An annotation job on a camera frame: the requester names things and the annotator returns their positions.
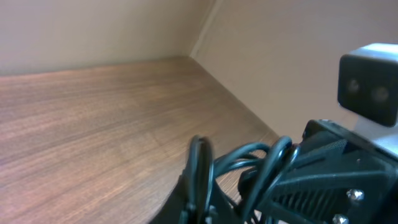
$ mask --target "silver screw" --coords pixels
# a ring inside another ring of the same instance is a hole
[[[334,224],[348,224],[348,218],[344,215],[337,214],[333,217]]]
[[[351,189],[347,191],[347,196],[352,201],[359,202],[365,198],[365,193],[362,190]]]

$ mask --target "beige wall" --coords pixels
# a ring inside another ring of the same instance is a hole
[[[352,128],[336,100],[338,62],[372,42],[398,42],[397,0],[226,0],[193,57],[278,134],[310,119]]]
[[[0,1],[0,75],[188,55],[212,2]]]

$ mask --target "wood plank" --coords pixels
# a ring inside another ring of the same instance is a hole
[[[0,223],[147,222],[194,134],[277,137],[190,58],[1,77]]]

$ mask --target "cable bundle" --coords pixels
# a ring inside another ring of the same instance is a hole
[[[267,156],[260,158],[251,154],[256,150],[264,151]],[[233,170],[254,167],[257,170],[255,182],[239,203],[225,193],[224,196],[242,223],[277,223],[277,220],[266,214],[262,214],[258,220],[254,208],[261,200],[270,197],[276,183],[298,156],[299,150],[298,144],[292,144],[291,138],[283,136],[271,147],[261,142],[249,143],[213,160],[211,142],[207,138],[193,137],[184,173],[187,177],[188,207],[195,211],[196,222],[205,223],[206,215],[211,212],[211,191],[217,177]]]

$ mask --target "wall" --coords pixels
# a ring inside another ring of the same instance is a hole
[[[0,1],[0,75],[188,55],[212,2]]]
[[[276,133],[310,119],[353,128],[338,106],[338,62],[372,42],[398,42],[396,0],[223,1],[197,52],[205,69]]]

